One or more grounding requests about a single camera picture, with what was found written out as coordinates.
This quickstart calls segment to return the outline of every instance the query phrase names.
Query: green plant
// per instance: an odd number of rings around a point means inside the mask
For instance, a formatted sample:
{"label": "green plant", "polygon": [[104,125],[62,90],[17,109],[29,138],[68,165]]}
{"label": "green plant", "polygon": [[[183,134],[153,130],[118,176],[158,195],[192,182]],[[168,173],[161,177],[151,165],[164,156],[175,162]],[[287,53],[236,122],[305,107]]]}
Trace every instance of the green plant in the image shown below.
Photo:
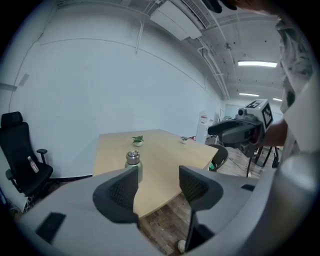
{"label": "green plant", "polygon": [[136,143],[136,142],[144,142],[144,136],[137,136],[137,137],[132,137],[133,142],[132,143]]}

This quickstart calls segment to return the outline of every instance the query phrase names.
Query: table top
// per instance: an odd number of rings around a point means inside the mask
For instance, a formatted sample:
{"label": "table top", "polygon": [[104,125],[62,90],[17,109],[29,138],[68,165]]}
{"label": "table top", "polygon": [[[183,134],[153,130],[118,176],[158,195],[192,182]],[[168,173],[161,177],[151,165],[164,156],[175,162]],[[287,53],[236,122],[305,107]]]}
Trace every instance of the table top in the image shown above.
{"label": "table top", "polygon": [[[140,135],[143,135],[144,142],[136,147],[132,144],[132,137]],[[204,169],[218,151],[193,140],[182,144],[179,136],[164,130],[101,134],[93,175],[123,169],[126,154],[132,150],[140,151],[143,165],[143,179],[133,203],[133,211],[139,218],[153,213],[181,192],[179,166]]]}

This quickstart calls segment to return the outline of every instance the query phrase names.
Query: floor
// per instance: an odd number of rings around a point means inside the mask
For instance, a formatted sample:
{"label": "floor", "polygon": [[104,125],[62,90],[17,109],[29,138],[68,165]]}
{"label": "floor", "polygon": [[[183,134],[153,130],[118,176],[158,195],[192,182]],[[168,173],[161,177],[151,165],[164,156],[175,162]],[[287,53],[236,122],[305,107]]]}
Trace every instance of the floor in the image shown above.
{"label": "floor", "polygon": [[[221,166],[217,172],[245,177],[247,174],[247,166],[249,159],[246,158],[238,149],[227,148],[228,160]],[[265,160],[267,151],[261,154],[261,161]],[[252,178],[259,178],[262,172],[272,170],[273,154],[270,155],[264,168],[255,165],[253,162],[250,165],[250,173]],[[54,184],[50,192],[58,189],[67,182],[62,182],[59,185]],[[21,217],[21,214],[14,216],[16,220]],[[141,233],[148,239],[159,251],[167,256],[180,255],[177,248],[179,240],[186,240],[188,228],[190,224],[191,208],[181,193],[167,205],[163,206],[154,213],[139,220],[139,229]]]}

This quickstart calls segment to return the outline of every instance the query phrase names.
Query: gray chair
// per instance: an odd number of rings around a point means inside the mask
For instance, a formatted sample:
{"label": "gray chair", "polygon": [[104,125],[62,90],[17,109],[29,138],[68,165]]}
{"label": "gray chair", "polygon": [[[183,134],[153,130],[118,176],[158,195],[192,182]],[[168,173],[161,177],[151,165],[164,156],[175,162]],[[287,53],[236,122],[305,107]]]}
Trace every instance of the gray chair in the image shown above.
{"label": "gray chair", "polygon": [[208,146],[214,147],[218,150],[211,161],[214,166],[213,171],[216,172],[227,161],[229,153],[227,149],[222,145],[209,144]]}

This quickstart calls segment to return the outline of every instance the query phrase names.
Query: chair armrest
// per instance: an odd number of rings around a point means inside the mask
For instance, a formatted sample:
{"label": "chair armrest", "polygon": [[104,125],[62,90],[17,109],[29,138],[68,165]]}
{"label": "chair armrest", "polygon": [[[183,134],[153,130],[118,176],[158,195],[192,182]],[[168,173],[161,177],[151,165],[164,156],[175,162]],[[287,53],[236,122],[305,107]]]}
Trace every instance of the chair armrest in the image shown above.
{"label": "chair armrest", "polygon": [[6,178],[11,181],[14,178],[14,175],[12,174],[12,171],[10,169],[5,171]]}
{"label": "chair armrest", "polygon": [[38,149],[36,152],[41,154],[42,163],[46,164],[46,159],[44,154],[47,153],[48,150],[41,148],[41,149]]}
{"label": "chair armrest", "polygon": [[18,187],[17,183],[14,181],[14,175],[10,169],[5,171],[6,178],[12,182],[16,190],[18,190],[19,193],[22,193],[21,189]]}
{"label": "chair armrest", "polygon": [[45,153],[48,152],[48,150],[41,148],[41,149],[38,149],[36,152],[44,155]]}

